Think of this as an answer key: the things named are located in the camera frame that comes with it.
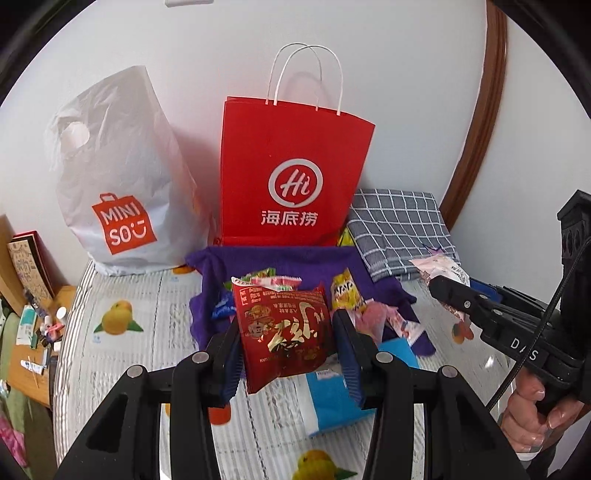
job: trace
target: gray plaid cloth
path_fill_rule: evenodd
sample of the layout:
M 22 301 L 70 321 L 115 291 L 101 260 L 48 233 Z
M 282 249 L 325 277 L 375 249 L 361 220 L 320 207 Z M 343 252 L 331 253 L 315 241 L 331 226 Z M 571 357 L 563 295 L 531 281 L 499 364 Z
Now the gray plaid cloth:
M 347 226 L 373 281 L 417 278 L 410 259 L 430 257 L 434 252 L 429 248 L 460 263 L 431 193 L 360 189 L 353 195 Z

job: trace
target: white plastic bag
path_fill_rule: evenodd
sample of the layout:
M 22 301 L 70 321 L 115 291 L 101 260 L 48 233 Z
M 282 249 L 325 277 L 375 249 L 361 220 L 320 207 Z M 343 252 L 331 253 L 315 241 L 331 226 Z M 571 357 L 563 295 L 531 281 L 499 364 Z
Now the white plastic bag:
M 211 217 L 143 66 L 101 80 L 50 122 L 61 212 L 99 272 L 173 268 L 207 245 Z

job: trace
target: white paper handle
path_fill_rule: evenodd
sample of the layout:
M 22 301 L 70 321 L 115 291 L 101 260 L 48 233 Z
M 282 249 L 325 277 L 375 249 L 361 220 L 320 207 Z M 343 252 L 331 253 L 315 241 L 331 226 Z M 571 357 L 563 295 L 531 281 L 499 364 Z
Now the white paper handle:
M 336 63 L 339 64 L 340 95 L 339 95 L 339 106 L 336 109 L 336 114 L 340 115 L 340 106 L 341 106 L 341 103 L 343 102 L 343 68 L 341 67 L 339 58 L 336 56 L 336 54 L 331 49 L 325 47 L 324 45 L 306 45 L 305 47 L 298 48 L 296 51 L 292 52 L 289 57 L 287 57 L 287 60 L 285 61 L 285 65 L 283 65 L 283 70 L 281 71 L 281 74 L 279 75 L 279 80 L 277 81 L 277 87 L 275 88 L 275 98 L 273 100 L 273 105 L 277 105 L 277 96 L 279 95 L 279 85 L 281 84 L 281 79 L 283 78 L 283 74 L 285 73 L 285 68 L 287 68 L 287 64 L 289 63 L 289 61 L 291 60 L 293 55 L 295 55 L 299 51 L 305 50 L 307 48 L 322 48 L 323 50 L 330 52 L 332 54 L 332 56 L 335 58 Z
M 271 67 L 271 73 L 269 74 L 269 83 L 267 84 L 267 99 L 265 101 L 265 105 L 269 105 L 269 95 L 271 93 L 271 81 L 273 79 L 273 72 L 275 71 L 275 64 L 277 63 L 277 59 L 279 58 L 279 55 L 281 54 L 282 51 L 284 51 L 287 47 L 291 47 L 292 45 L 304 45 L 305 47 L 309 47 L 309 45 L 307 43 L 302 43 L 302 42 L 293 42 L 293 43 L 288 43 L 287 45 L 283 45 L 279 51 L 277 52 L 277 55 L 275 55 L 275 60 L 273 60 L 273 66 Z M 318 60 L 318 69 L 320 70 L 320 84 L 322 85 L 322 64 L 320 62 L 320 59 L 318 58 L 318 54 L 316 53 L 316 51 L 314 49 L 312 49 L 312 53 L 314 54 L 314 57 L 316 57 L 316 60 Z M 318 110 L 318 104 L 320 102 L 319 96 L 318 96 L 318 90 L 316 90 L 316 111 Z

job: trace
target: blue snack bag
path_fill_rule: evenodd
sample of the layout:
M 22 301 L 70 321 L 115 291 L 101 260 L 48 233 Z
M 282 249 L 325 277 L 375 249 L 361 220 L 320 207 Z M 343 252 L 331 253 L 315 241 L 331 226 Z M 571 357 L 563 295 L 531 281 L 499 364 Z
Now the blue snack bag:
M 379 350 L 390 352 L 409 367 L 419 368 L 417 358 L 404 338 L 382 342 Z M 298 375 L 295 390 L 309 436 L 351 425 L 375 412 L 361 410 L 349 396 L 343 376 L 333 370 Z
M 234 295 L 231 291 L 222 289 L 220 301 L 213 308 L 212 320 L 228 318 L 230 315 L 236 315 L 236 305 Z

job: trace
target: hi logo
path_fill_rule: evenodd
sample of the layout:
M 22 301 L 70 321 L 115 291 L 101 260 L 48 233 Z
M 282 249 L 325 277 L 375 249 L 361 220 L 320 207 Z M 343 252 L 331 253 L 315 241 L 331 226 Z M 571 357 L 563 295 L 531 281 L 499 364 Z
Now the hi logo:
M 320 195 L 322 172 L 305 158 L 292 158 L 281 163 L 269 177 L 269 193 L 279 205 L 305 207 Z

